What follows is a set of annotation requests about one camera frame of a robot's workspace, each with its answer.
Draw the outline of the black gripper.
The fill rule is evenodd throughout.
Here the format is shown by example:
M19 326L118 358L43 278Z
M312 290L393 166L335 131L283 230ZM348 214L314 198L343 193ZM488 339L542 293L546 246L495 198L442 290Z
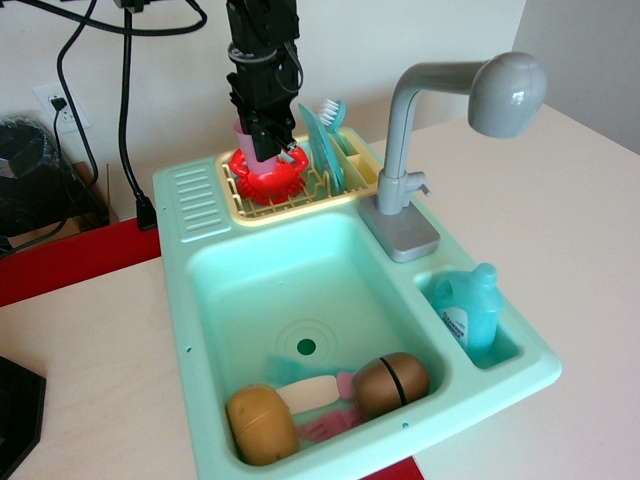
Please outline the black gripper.
M293 137L296 126L291 102L303 85L303 69L293 44L282 44L259 53L242 51L231 44L227 55L236 70L227 75L231 101L236 106L241 128L252 138L258 162L275 156L287 162L298 147Z

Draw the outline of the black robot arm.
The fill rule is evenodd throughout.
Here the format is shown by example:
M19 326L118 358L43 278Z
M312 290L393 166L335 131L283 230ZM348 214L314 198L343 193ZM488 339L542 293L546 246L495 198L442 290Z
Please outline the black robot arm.
M227 75L230 99L256 160L263 163L295 147L291 102L303 84L295 46L297 6L294 1L228 1L226 11L227 55L235 65Z

